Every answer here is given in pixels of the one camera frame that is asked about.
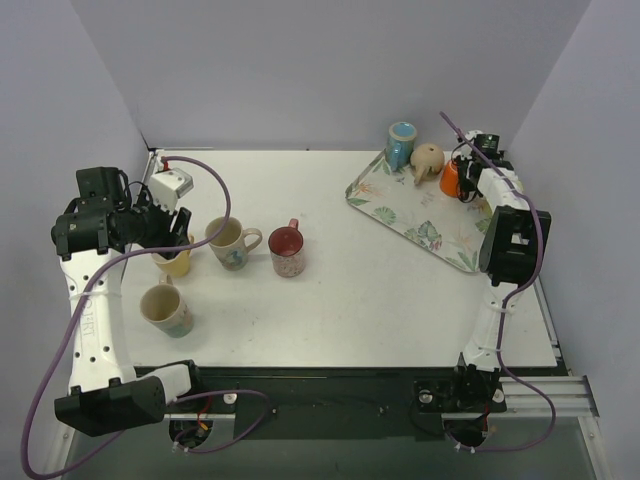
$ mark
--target beige mug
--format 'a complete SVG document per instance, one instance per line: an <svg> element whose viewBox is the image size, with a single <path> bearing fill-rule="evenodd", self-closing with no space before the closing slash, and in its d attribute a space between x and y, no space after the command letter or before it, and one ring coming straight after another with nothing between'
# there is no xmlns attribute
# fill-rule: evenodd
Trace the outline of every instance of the beige mug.
<svg viewBox="0 0 640 480"><path fill-rule="evenodd" d="M140 299L140 313L154 327L173 338L184 337L193 328L193 317L169 275Z"/></svg>
<svg viewBox="0 0 640 480"><path fill-rule="evenodd" d="M204 231L205 237L211 236L224 221L224 217L216 218ZM256 235L258 238L249 246L244 239L248 235ZM230 271L240 270L249 261L249 252L260 245L262 232L257 228L243 229L237 218L229 217L224 230L209 246L224 268Z"/></svg>
<svg viewBox="0 0 640 480"><path fill-rule="evenodd" d="M189 234L189 243L193 243L193 235ZM183 250L171 260L167 260L158 253L152 253L151 258L153 262L167 275L173 278L184 277L189 273L191 262L189 257L191 256L191 250Z"/></svg>

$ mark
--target gray wall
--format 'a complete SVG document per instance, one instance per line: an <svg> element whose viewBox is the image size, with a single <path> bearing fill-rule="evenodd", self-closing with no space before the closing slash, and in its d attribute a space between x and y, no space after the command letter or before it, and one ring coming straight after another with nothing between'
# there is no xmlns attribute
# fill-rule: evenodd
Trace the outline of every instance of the gray wall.
<svg viewBox="0 0 640 480"><path fill-rule="evenodd" d="M69 321L51 226L77 194L76 169L115 165L134 178L146 149L68 0L0 2L0 72L0 478L18 479L24 416ZM69 367L36 420L38 471Z"/></svg>
<svg viewBox="0 0 640 480"><path fill-rule="evenodd" d="M593 0L511 148L538 208L552 212L543 284L623 478L640 472L638 18L635 0Z"/></svg>
<svg viewBox="0 0 640 480"><path fill-rule="evenodd" d="M589 0L72 3L152 147L369 149L508 144Z"/></svg>

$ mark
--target yellow mug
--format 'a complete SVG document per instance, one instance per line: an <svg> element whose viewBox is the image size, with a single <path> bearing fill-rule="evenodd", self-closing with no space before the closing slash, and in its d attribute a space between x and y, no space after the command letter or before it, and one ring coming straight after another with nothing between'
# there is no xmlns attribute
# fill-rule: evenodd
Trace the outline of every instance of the yellow mug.
<svg viewBox="0 0 640 480"><path fill-rule="evenodd" d="M193 243L193 235L189 234L189 243ZM160 270L162 270L167 275L170 275L174 278L184 277L187 273L189 273L190 261L189 256L191 255L191 250L184 250L176 255L171 260L167 260L162 255L157 253L153 253L151 258L153 262L158 266Z"/></svg>

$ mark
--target orange mug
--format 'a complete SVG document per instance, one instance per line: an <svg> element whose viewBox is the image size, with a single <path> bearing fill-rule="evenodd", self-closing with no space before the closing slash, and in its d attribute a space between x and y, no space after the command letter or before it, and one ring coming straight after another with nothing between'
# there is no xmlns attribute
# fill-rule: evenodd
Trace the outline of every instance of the orange mug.
<svg viewBox="0 0 640 480"><path fill-rule="evenodd" d="M447 166L444 167L442 178L440 178L440 190L442 190L445 195L458 198L458 168L451 160L449 160Z"/></svg>

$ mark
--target leaf pattern tray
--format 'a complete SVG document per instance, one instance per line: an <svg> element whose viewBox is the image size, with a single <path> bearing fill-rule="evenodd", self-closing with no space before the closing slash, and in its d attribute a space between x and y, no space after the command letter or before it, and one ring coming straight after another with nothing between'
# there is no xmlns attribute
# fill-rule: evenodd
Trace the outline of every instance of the leaf pattern tray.
<svg viewBox="0 0 640 480"><path fill-rule="evenodd" d="M349 205L465 272L478 271L478 252L491 212L478 198L462 203L439 180L413 184L411 167L392 172L381 152L345 191Z"/></svg>

